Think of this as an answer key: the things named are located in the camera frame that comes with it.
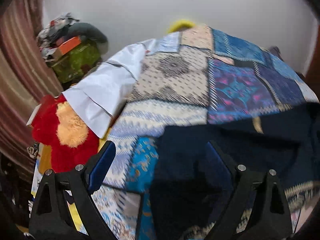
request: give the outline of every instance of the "screw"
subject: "screw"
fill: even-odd
[[[238,165],[238,170],[239,171],[245,171],[247,168],[244,166],[244,165],[242,165],[242,164],[240,164],[240,165]]]
[[[273,169],[269,170],[269,173],[270,173],[272,176],[274,176],[274,175],[277,174],[277,172],[276,172],[275,170],[273,170]]]
[[[47,176],[49,176],[51,173],[52,173],[52,170],[51,170],[51,169],[47,169],[47,170],[44,172],[44,174],[47,175]]]
[[[78,164],[76,167],[75,167],[75,169],[76,169],[76,171],[81,171],[82,169],[83,169],[83,165],[82,164]]]

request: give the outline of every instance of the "orange box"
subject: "orange box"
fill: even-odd
[[[63,55],[68,53],[70,50],[75,48],[81,43],[81,40],[78,36],[71,38],[70,40],[67,40],[66,42],[62,43],[56,51],[52,54],[53,58],[55,60],[61,58]]]

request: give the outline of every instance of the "red stuffed toy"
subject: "red stuffed toy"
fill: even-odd
[[[62,94],[37,113],[32,125],[33,138],[51,146],[51,166],[56,173],[70,171],[77,164],[86,164],[98,152],[98,136]]]

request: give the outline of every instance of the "brown curtain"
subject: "brown curtain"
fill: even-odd
[[[34,160],[26,151],[33,143],[26,122],[44,95],[62,91],[36,44],[41,19],[42,0],[13,0],[0,18],[0,152],[28,181]]]

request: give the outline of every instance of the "patchwork quilt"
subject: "patchwork quilt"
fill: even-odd
[[[206,25],[171,33],[146,54],[140,79],[108,136],[116,158],[94,198],[105,221],[117,222],[111,230],[123,240],[156,239],[148,189],[158,160],[154,138],[165,126],[230,122],[318,102],[278,57]],[[293,232],[297,213],[319,186],[306,181],[286,189]],[[115,194],[114,188],[142,197]],[[237,232],[245,229],[250,213],[244,212]],[[188,239],[203,239],[212,226],[194,228]]]

